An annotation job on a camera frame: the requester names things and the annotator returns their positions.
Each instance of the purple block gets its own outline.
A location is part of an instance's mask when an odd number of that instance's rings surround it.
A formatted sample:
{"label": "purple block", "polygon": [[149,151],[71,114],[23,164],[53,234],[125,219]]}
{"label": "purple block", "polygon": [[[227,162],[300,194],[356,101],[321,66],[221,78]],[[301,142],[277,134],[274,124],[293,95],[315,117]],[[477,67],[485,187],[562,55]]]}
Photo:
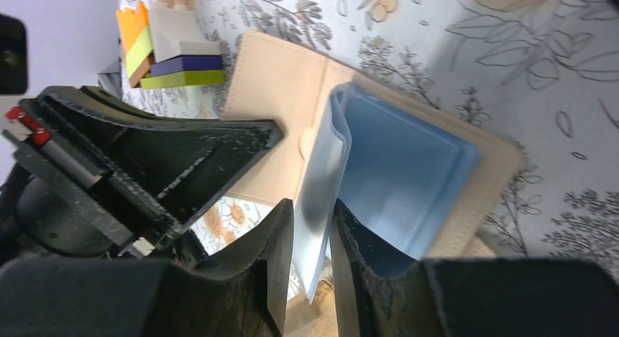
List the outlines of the purple block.
{"label": "purple block", "polygon": [[211,69],[223,69],[221,56],[179,56],[150,66],[150,74],[153,77],[180,71],[206,71]]}

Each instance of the open wallet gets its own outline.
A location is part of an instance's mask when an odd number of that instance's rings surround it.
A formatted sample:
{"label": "open wallet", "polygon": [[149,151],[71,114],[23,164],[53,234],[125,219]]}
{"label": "open wallet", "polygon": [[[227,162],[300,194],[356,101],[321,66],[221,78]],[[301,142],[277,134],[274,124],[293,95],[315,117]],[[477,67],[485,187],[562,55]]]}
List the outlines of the open wallet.
{"label": "open wallet", "polygon": [[337,198],[414,259],[491,255],[475,234],[520,164],[511,142],[257,31],[221,118],[273,119],[285,134],[226,195],[293,200],[292,261],[310,300]]}

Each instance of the floral pattern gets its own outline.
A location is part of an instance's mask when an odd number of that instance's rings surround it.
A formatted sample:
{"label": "floral pattern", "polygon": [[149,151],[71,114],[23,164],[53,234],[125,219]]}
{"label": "floral pattern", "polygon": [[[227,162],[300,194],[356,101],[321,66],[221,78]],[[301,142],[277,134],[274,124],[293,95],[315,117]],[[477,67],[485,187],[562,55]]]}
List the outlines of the floral pattern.
{"label": "floral pattern", "polygon": [[[157,115],[214,118],[224,109],[248,28],[302,44],[518,142],[521,167],[480,229],[499,254],[583,257],[619,279],[619,14],[605,0],[194,4],[204,34],[222,44],[228,82],[166,90],[125,85],[125,101]],[[192,229],[212,253],[268,212],[222,198]],[[328,262],[324,270],[328,276]],[[298,283],[292,268],[297,292]]]}

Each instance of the white block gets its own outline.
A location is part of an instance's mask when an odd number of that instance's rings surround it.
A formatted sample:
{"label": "white block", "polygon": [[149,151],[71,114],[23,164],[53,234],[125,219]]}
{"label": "white block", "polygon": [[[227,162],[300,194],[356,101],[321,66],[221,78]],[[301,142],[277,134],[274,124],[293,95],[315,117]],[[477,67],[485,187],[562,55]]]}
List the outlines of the white block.
{"label": "white block", "polygon": [[209,42],[203,35],[196,14],[185,5],[174,9],[154,3],[148,12],[155,61],[162,62],[181,55],[221,55],[219,42]]}

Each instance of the stacked toy blocks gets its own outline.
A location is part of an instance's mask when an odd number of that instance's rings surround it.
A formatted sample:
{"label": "stacked toy blocks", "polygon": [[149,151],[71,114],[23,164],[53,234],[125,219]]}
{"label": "stacked toy blocks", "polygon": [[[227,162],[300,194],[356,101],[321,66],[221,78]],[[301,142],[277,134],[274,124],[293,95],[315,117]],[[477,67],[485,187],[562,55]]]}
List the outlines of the stacked toy blocks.
{"label": "stacked toy blocks", "polygon": [[155,63],[153,43],[150,40],[148,10],[141,1],[137,10],[125,8],[116,12],[120,38],[125,52],[125,69],[132,88],[150,72],[150,66]]}
{"label": "stacked toy blocks", "polygon": [[170,88],[222,83],[223,60],[218,42],[202,34],[196,16],[184,5],[169,9],[156,3],[150,11],[117,11],[126,71],[132,88]]}

